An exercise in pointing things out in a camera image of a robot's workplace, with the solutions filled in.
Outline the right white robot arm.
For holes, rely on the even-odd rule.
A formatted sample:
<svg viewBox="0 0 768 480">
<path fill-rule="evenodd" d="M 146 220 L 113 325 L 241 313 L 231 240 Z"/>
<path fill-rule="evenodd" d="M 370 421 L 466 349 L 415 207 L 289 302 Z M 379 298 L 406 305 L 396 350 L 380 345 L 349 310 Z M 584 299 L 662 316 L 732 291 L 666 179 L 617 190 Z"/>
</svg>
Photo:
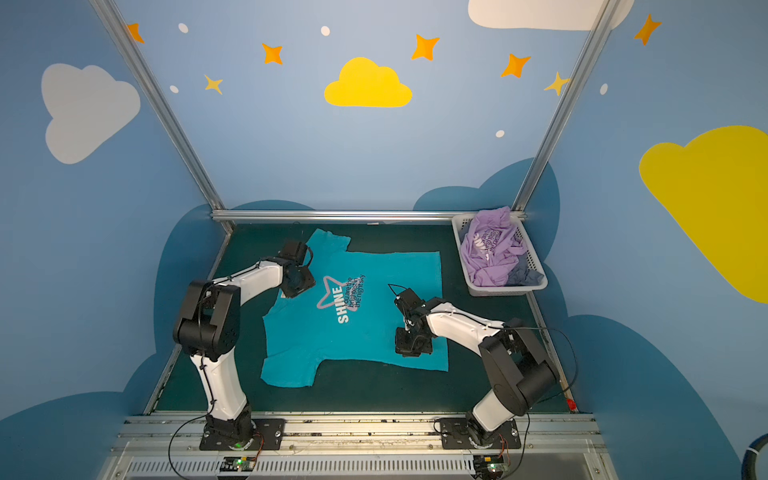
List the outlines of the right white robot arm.
<svg viewBox="0 0 768 480">
<path fill-rule="evenodd" d="M 411 289 L 397 293 L 394 305 L 404 321 L 395 333 L 397 354 L 429 355 L 433 341 L 444 338 L 480 357 L 490 391 L 467 414 L 477 444 L 529 413 L 560 382 L 554 360 L 531 328 L 479 317 L 441 298 L 425 301 Z"/>
</svg>

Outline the purple t-shirt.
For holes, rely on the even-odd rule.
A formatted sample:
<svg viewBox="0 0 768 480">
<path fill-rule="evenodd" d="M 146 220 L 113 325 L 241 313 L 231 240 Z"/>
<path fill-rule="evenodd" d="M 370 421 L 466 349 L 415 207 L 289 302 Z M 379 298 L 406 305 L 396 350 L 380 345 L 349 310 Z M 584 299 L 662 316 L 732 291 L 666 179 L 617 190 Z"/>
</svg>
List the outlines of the purple t-shirt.
<svg viewBox="0 0 768 480">
<path fill-rule="evenodd" d="M 507 287 L 517 257 L 528 253 L 527 245 L 516 237 L 517 232 L 508 207 L 482 210 L 475 215 L 460 247 L 461 260 L 473 285 Z"/>
</svg>

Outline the left green circuit board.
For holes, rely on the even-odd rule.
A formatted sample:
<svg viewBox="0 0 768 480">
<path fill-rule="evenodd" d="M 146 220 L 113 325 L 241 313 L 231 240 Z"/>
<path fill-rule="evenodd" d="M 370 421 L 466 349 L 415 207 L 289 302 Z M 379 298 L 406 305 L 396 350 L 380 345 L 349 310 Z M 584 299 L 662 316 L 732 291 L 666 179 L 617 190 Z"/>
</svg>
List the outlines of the left green circuit board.
<svg viewBox="0 0 768 480">
<path fill-rule="evenodd" d="M 222 473 L 246 473 L 252 472 L 257 465 L 256 457 L 224 457 L 219 471 Z"/>
</svg>

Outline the teal printed t-shirt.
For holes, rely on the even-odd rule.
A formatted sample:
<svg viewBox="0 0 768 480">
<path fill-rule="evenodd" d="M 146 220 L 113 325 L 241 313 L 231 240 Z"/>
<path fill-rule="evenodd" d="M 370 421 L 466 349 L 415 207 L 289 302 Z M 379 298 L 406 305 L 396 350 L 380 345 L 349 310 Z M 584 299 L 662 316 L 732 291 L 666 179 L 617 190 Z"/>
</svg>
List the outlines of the teal printed t-shirt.
<svg viewBox="0 0 768 480">
<path fill-rule="evenodd" d="M 424 300 L 442 295 L 442 265 L 437 252 L 351 252 L 350 238 L 317 229 L 308 240 L 314 254 L 314 287 L 295 298 L 277 298 L 264 316 L 266 357 L 261 378 L 275 387 L 313 385 L 326 360 L 360 360 L 406 368 L 449 368 L 444 339 L 433 351 L 404 357 L 395 351 L 403 317 L 393 286 L 413 289 Z"/>
</svg>

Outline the rear horizontal aluminium frame bar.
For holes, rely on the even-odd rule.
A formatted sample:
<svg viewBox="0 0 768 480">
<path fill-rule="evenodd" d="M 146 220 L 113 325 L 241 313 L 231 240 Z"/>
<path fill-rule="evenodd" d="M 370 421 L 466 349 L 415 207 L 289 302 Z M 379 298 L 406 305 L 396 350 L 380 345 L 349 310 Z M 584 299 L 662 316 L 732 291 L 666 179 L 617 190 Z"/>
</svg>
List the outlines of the rear horizontal aluminium frame bar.
<svg viewBox="0 0 768 480">
<path fill-rule="evenodd" d="M 364 211 L 364 210 L 213 210 L 211 218 L 236 224 L 443 224 L 476 211 Z"/>
</svg>

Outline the dark blue t-shirt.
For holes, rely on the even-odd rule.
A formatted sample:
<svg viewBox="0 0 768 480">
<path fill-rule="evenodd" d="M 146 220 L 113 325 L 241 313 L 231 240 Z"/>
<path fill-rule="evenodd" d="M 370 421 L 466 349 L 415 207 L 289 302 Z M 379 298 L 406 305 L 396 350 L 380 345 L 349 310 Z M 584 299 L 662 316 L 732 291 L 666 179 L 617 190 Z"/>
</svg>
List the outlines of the dark blue t-shirt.
<svg viewBox="0 0 768 480">
<path fill-rule="evenodd" d="M 544 275 L 529 265 L 527 255 L 520 255 L 517 259 L 518 263 L 509 272 L 506 286 L 523 287 L 540 285 Z"/>
</svg>

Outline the front aluminium rail base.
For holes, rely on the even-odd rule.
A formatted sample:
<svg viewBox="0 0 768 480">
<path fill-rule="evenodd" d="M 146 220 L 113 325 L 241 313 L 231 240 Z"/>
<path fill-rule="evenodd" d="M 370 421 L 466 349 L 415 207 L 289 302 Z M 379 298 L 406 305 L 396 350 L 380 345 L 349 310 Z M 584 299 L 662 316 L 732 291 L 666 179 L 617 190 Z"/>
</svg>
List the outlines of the front aluminium rail base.
<svg viewBox="0 0 768 480">
<path fill-rule="evenodd" d="M 474 456 L 501 456 L 501 479 L 615 479 L 596 420 L 529 414 L 514 421 L 522 448 L 444 450 L 433 422 L 449 413 L 262 412 L 286 421 L 276 451 L 201 451 L 190 413 L 125 420 L 101 479 L 473 479 Z M 256 457 L 252 472 L 222 473 L 224 457 Z"/>
</svg>

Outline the right aluminium frame post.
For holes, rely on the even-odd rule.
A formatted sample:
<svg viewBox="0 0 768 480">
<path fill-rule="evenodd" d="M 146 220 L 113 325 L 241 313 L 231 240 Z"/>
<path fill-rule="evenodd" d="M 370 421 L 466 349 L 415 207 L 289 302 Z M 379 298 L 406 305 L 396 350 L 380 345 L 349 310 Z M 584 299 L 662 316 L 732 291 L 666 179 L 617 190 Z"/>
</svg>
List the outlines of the right aluminium frame post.
<svg viewBox="0 0 768 480">
<path fill-rule="evenodd" d="M 540 147 L 512 204 L 513 211 L 525 212 L 532 199 L 546 166 L 549 164 L 578 103 L 579 97 L 613 30 L 613 22 L 619 17 L 619 10 L 622 4 L 623 1 L 619 0 L 604 1 L 598 10 L 592 29 L 589 31 L 575 63 L 571 81 L 566 85 L 565 92 L 558 101 L 553 118 L 547 127 Z"/>
</svg>

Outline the white plastic laundry basket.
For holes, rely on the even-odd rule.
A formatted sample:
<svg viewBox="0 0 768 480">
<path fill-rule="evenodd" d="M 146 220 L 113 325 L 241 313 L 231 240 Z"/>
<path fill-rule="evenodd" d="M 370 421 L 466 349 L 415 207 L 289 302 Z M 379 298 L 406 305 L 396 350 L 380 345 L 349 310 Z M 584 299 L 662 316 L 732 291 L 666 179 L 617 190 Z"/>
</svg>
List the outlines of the white plastic laundry basket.
<svg viewBox="0 0 768 480">
<path fill-rule="evenodd" d="M 452 227 L 472 296 L 525 295 L 548 285 L 522 220 L 509 208 L 455 215 Z"/>
</svg>

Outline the aluminium frame post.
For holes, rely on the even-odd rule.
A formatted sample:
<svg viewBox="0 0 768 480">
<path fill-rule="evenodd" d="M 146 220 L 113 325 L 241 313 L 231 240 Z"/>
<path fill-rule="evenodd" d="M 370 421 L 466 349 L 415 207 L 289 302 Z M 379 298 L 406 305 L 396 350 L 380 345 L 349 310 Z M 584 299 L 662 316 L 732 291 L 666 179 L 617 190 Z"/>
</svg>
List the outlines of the aluminium frame post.
<svg viewBox="0 0 768 480">
<path fill-rule="evenodd" d="M 172 111 L 161 85 L 140 51 L 138 42 L 133 39 L 117 3 L 105 0 L 90 0 L 89 3 L 141 87 L 203 197 L 212 210 L 224 210 L 220 195 Z"/>
<path fill-rule="evenodd" d="M 619 10 L 622 4 L 623 1 L 619 0 L 604 1 L 598 10 L 592 29 L 589 31 L 575 63 L 571 81 L 566 85 L 565 92 L 558 101 L 553 118 L 547 127 L 540 147 L 512 204 L 513 211 L 525 212 L 532 199 L 546 166 L 549 164 L 578 103 L 579 97 L 613 30 L 613 22 L 619 17 Z"/>
</svg>

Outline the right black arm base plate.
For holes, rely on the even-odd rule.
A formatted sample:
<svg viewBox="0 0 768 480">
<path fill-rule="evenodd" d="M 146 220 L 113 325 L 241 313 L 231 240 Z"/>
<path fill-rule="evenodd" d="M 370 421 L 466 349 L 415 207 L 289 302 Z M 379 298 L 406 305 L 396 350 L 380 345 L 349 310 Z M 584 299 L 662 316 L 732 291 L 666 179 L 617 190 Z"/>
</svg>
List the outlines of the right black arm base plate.
<svg viewBox="0 0 768 480">
<path fill-rule="evenodd" d="M 492 431 L 484 430 L 474 420 L 442 417 L 433 422 L 444 450 L 492 450 L 522 448 L 521 433 L 514 420 Z"/>
</svg>

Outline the right green circuit board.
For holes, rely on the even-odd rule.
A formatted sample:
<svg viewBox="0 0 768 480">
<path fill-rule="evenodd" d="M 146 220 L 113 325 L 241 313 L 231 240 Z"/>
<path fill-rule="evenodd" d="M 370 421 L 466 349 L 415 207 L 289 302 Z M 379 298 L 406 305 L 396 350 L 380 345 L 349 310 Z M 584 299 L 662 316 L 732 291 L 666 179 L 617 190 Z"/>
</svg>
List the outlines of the right green circuit board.
<svg viewBox="0 0 768 480">
<path fill-rule="evenodd" d="M 474 456 L 472 467 L 472 478 L 479 480 L 498 480 L 507 472 L 507 464 L 501 456 Z"/>
</svg>

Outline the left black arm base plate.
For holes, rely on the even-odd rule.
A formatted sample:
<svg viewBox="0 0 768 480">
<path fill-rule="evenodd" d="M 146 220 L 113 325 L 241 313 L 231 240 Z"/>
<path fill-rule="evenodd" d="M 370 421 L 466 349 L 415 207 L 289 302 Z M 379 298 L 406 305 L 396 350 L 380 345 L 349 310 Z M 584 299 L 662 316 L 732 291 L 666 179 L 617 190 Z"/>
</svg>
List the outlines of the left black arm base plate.
<svg viewBox="0 0 768 480">
<path fill-rule="evenodd" d="M 281 418 L 213 419 L 206 422 L 199 449 L 218 452 L 276 451 L 281 447 L 285 425 L 286 421 Z"/>
</svg>

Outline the left aluminium frame post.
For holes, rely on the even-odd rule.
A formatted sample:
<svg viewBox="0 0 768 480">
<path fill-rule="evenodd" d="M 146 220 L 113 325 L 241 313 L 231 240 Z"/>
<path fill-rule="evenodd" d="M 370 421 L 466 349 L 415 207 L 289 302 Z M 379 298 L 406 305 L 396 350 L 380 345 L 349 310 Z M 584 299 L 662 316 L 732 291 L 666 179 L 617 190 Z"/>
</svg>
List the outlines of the left aluminium frame post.
<svg viewBox="0 0 768 480">
<path fill-rule="evenodd" d="M 89 3 L 141 87 L 203 197 L 212 210 L 224 210 L 220 195 L 172 111 L 161 85 L 140 51 L 138 42 L 133 39 L 117 3 L 105 0 L 90 0 Z"/>
</svg>

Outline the green circuit board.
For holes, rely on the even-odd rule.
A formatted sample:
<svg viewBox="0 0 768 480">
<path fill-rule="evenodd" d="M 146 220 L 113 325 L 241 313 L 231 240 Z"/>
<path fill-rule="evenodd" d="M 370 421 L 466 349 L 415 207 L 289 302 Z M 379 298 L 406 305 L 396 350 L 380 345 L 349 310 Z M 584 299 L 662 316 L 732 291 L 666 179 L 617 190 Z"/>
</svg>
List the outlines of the green circuit board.
<svg viewBox="0 0 768 480">
<path fill-rule="evenodd" d="M 474 456 L 472 467 L 472 478 L 479 480 L 498 480 L 507 472 L 507 464 L 501 456 Z"/>
<path fill-rule="evenodd" d="M 219 471 L 222 473 L 246 473 L 252 472 L 257 465 L 256 457 L 224 457 Z"/>
</svg>

